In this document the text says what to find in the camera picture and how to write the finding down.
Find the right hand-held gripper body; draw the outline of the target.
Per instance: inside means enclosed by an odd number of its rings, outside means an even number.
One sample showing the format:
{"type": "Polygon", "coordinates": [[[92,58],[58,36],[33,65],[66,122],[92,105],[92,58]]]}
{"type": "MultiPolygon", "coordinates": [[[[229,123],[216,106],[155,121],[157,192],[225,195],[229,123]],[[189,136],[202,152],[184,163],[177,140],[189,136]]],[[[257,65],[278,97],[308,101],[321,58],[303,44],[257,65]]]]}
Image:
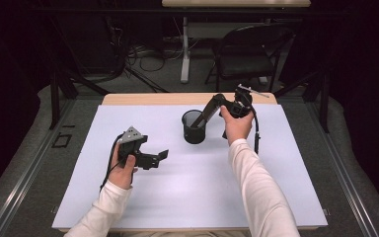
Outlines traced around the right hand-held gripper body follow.
{"type": "Polygon", "coordinates": [[[264,93],[253,90],[251,87],[239,84],[235,89],[234,102],[232,103],[230,114],[238,119],[246,116],[253,110],[253,97],[252,93],[266,97],[264,93]]]}

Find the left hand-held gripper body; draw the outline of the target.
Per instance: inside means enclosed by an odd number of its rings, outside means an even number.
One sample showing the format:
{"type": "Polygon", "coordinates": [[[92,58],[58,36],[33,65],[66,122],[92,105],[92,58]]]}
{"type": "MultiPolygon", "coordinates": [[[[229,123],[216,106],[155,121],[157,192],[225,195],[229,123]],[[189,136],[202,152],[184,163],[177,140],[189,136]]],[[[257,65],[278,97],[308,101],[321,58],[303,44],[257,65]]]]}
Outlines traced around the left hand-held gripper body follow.
{"type": "Polygon", "coordinates": [[[148,139],[147,135],[143,135],[135,127],[128,128],[118,140],[119,150],[117,152],[117,161],[121,167],[126,163],[129,155],[136,158],[136,167],[143,167],[143,155],[140,152],[140,146],[148,139]]]}

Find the black spatula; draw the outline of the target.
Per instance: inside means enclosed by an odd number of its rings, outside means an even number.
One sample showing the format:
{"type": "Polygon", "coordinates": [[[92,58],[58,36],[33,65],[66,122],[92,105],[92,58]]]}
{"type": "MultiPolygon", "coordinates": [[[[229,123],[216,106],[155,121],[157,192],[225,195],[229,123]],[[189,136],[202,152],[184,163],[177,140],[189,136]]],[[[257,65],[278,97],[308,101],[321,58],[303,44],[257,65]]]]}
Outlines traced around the black spatula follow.
{"type": "Polygon", "coordinates": [[[216,99],[211,99],[201,114],[196,118],[196,120],[190,125],[192,128],[198,127],[203,121],[209,122],[212,116],[218,111],[219,104],[216,99]]]}

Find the black mesh pen holder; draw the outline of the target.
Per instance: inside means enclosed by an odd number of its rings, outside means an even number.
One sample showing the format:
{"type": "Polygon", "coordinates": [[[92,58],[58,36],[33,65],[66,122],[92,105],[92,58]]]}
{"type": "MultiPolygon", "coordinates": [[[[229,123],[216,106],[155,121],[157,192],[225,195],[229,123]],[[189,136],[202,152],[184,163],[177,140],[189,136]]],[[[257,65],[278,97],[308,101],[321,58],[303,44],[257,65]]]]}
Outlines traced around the black mesh pen holder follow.
{"type": "Polygon", "coordinates": [[[190,110],[183,114],[184,139],[189,144],[199,144],[205,139],[206,120],[202,111],[190,110]]]}

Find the person's right hand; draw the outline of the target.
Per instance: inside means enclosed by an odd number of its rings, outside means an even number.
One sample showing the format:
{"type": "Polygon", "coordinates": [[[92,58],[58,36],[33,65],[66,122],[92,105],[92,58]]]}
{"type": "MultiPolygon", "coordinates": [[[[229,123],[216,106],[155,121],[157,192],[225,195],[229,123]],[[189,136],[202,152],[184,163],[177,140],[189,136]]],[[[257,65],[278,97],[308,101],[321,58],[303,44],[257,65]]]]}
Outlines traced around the person's right hand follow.
{"type": "Polygon", "coordinates": [[[252,112],[249,112],[242,118],[233,118],[227,108],[221,106],[220,113],[225,122],[225,132],[229,145],[238,139],[246,139],[248,137],[254,119],[254,114],[252,112]]]}

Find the person's left hand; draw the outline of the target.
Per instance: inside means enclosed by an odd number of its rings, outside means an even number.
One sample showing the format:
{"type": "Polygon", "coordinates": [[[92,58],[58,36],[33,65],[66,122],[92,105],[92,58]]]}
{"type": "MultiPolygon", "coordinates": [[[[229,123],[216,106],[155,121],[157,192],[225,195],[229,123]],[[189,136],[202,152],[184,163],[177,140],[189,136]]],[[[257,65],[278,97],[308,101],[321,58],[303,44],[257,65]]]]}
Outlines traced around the person's left hand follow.
{"type": "Polygon", "coordinates": [[[136,158],[133,155],[129,155],[123,167],[118,166],[116,161],[117,158],[114,157],[109,173],[109,181],[121,189],[129,190],[131,188],[132,175],[137,171],[134,167],[136,158]]]}

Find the white table cover sheet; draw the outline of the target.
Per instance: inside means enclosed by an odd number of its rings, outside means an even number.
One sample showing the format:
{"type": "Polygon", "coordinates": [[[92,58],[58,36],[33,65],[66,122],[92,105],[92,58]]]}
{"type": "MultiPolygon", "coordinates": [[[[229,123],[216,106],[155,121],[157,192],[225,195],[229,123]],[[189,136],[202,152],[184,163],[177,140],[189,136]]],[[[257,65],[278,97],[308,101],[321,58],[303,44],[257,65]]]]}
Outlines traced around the white table cover sheet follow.
{"type": "MultiPolygon", "coordinates": [[[[265,167],[283,190],[300,228],[327,219],[280,105],[257,104],[259,121],[249,136],[265,167]]],[[[148,136],[142,152],[168,150],[157,168],[139,170],[126,210],[113,228],[126,230],[218,230],[248,225],[239,186],[228,162],[224,121],[214,116],[203,142],[185,141],[179,106],[100,106],[52,223],[65,230],[77,223],[98,197],[116,137],[130,126],[148,136]]]]}

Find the black folding chair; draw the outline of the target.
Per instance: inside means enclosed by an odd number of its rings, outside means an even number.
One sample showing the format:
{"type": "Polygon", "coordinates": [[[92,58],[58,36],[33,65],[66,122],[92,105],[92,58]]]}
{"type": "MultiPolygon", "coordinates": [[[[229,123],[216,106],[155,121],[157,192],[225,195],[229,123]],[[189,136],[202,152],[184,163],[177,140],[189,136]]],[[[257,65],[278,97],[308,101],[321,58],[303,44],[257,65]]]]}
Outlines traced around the black folding chair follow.
{"type": "Polygon", "coordinates": [[[281,51],[294,38],[294,32],[283,25],[246,26],[229,32],[212,47],[213,64],[204,81],[215,77],[216,91],[220,80],[269,77],[272,90],[281,51]]]}

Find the white-legged wooden table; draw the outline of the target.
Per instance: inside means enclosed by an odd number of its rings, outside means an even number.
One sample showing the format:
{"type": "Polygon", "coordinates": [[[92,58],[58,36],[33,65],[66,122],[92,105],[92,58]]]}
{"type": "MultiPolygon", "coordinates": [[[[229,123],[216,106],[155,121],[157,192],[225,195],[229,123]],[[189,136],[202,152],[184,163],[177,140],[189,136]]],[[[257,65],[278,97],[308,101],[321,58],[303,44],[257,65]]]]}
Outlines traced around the white-legged wooden table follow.
{"type": "MultiPolygon", "coordinates": [[[[183,9],[242,9],[242,8],[265,8],[275,9],[298,9],[308,8],[310,0],[162,0],[162,6],[167,8],[183,9]]],[[[181,82],[186,84],[190,79],[190,46],[189,39],[221,39],[227,33],[237,27],[245,26],[246,22],[236,23],[234,20],[224,22],[214,20],[213,22],[190,22],[183,17],[183,64],[181,82]]]]}

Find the black metal stand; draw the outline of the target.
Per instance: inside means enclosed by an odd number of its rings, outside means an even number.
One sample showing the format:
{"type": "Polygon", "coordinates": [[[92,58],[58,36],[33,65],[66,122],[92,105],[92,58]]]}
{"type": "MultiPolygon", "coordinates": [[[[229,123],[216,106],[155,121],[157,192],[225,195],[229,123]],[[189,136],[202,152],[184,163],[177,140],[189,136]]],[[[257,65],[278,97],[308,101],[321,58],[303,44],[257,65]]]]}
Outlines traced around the black metal stand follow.
{"type": "Polygon", "coordinates": [[[273,94],[276,98],[279,98],[304,83],[307,84],[302,94],[302,98],[305,102],[314,102],[317,96],[320,96],[319,124],[323,131],[328,133],[328,106],[330,96],[330,72],[328,70],[321,69],[308,73],[273,94]]]}
{"type": "Polygon", "coordinates": [[[79,73],[70,69],[54,69],[50,75],[50,98],[51,98],[51,124],[54,129],[61,119],[59,92],[62,92],[68,100],[75,100],[79,95],[74,83],[78,82],[100,95],[107,95],[108,90],[94,84],[79,73]]]}

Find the metal floor rail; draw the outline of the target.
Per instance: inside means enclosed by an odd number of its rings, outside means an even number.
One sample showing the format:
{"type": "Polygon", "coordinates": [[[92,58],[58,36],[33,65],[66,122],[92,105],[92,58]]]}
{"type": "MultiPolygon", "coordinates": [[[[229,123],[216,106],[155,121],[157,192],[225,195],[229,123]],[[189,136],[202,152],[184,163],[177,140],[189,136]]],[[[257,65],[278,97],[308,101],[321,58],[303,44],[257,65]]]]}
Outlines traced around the metal floor rail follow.
{"type": "Polygon", "coordinates": [[[329,150],[333,170],[336,173],[342,191],[363,234],[363,237],[379,237],[367,209],[364,206],[363,201],[347,172],[336,146],[334,145],[331,135],[326,133],[320,124],[318,109],[313,103],[306,103],[305,106],[320,136],[324,140],[325,146],[329,150]]]}
{"type": "Polygon", "coordinates": [[[62,237],[52,227],[81,144],[73,120],[76,103],[62,106],[61,120],[48,127],[48,107],[38,117],[0,179],[0,237],[62,237]]]}

